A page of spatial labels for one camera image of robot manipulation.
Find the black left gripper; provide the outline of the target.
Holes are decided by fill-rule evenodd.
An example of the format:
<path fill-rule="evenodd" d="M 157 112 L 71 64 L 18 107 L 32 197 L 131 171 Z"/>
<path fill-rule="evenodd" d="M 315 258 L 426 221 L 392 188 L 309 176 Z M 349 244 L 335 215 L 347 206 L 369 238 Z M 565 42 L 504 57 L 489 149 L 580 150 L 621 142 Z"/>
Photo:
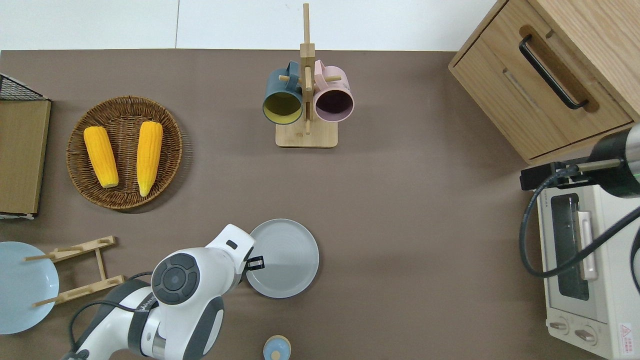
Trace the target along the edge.
<path fill-rule="evenodd" d="M 265 268 L 265 259 L 262 255 L 254 256 L 251 258 L 247 258 L 244 262 L 242 275 L 244 276 L 247 271 L 258 271 Z"/>

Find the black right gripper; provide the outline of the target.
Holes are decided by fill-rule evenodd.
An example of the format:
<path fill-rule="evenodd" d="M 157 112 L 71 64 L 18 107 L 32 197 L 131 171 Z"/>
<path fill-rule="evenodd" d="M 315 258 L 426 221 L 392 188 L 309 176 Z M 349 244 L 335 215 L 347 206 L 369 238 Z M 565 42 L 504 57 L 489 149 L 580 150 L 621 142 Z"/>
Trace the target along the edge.
<path fill-rule="evenodd" d="M 574 164 L 574 161 L 553 161 L 546 164 L 526 168 L 520 172 L 519 186 L 522 191 L 535 191 L 535 189 L 537 189 L 537 187 L 539 187 L 542 182 L 546 180 L 546 178 L 557 173 L 557 171 Z M 575 175 L 572 175 L 571 177 L 559 177 L 558 179 L 547 185 L 545 188 L 556 188 L 563 190 L 590 185 L 591 180 L 588 176 L 582 173 L 577 173 Z"/>

